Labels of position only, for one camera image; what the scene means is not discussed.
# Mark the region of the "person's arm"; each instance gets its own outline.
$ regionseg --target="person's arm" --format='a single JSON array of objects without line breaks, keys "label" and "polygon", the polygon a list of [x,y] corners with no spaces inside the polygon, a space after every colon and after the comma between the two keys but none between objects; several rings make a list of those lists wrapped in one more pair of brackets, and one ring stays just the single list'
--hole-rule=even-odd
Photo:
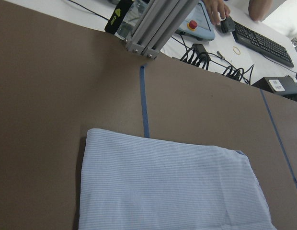
[{"label": "person's arm", "polygon": [[213,25],[220,23],[218,12],[222,19],[225,19],[230,14],[230,9],[224,4],[223,0],[203,0],[203,2]]},{"label": "person's arm", "polygon": [[273,0],[250,0],[249,16],[253,21],[263,19],[272,6]]}]

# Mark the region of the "black label with yellow logo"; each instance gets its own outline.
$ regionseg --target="black label with yellow logo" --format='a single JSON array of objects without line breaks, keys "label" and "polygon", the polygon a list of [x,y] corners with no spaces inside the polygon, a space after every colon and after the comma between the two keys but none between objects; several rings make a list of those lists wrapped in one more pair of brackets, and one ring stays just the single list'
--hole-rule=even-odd
[{"label": "black label with yellow logo", "polygon": [[113,14],[111,15],[107,25],[105,26],[106,32],[111,33],[113,35],[115,34],[133,3],[134,0],[120,0]]}]

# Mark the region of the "yellow logo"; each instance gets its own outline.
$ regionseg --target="yellow logo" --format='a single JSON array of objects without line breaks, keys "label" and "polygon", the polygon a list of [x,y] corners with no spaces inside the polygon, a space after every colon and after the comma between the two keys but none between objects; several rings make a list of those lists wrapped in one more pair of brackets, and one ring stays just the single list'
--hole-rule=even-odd
[{"label": "yellow logo", "polygon": [[120,15],[121,15],[121,9],[116,9],[114,12],[115,12],[116,15],[118,15],[118,17],[120,17]]}]

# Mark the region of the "blue tape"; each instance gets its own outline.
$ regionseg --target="blue tape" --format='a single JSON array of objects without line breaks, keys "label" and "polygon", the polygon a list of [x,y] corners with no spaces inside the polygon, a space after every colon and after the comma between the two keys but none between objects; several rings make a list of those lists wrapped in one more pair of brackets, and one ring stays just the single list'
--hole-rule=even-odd
[{"label": "blue tape", "polygon": [[147,99],[145,94],[144,68],[145,68],[145,65],[140,67],[140,94],[141,94],[144,137],[149,138],[149,120],[148,120],[149,118],[148,118],[148,109],[147,109]]},{"label": "blue tape", "polygon": [[272,117],[272,113],[271,113],[271,110],[270,110],[270,108],[269,108],[268,102],[267,102],[267,100],[266,100],[266,98],[265,98],[265,96],[264,96],[262,90],[260,90],[260,93],[262,94],[263,101],[264,101],[265,107],[267,108],[268,114],[269,114],[269,116],[270,116],[270,119],[271,119],[272,125],[273,125],[273,127],[274,127],[274,131],[275,131],[275,133],[276,133],[278,142],[279,142],[279,144],[280,144],[280,146],[281,146],[281,148],[282,148],[282,151],[283,151],[284,157],[285,157],[285,159],[286,159],[287,165],[288,165],[288,167],[289,167],[289,170],[290,170],[292,179],[293,179],[294,184],[296,185],[296,188],[297,188],[297,179],[296,179],[296,177],[295,177],[295,175],[294,175],[294,172],[293,172],[293,169],[292,169],[292,167],[291,167],[291,164],[290,164],[289,158],[288,158],[288,156],[287,156],[286,150],[285,150],[285,148],[284,148],[283,142],[282,142],[281,137],[280,137],[280,135],[279,135],[279,133],[278,133],[278,130],[277,130],[277,128],[276,128],[276,125],[275,125],[274,119],[273,119],[273,117]]}]

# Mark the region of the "red button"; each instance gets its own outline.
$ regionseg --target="red button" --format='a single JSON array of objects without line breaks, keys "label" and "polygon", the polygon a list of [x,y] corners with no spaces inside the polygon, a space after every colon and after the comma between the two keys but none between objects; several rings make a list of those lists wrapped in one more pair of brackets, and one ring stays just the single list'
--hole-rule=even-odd
[{"label": "red button", "polygon": [[196,23],[196,21],[191,20],[188,23],[188,26],[190,27],[190,29],[194,30],[197,27],[197,23]]}]

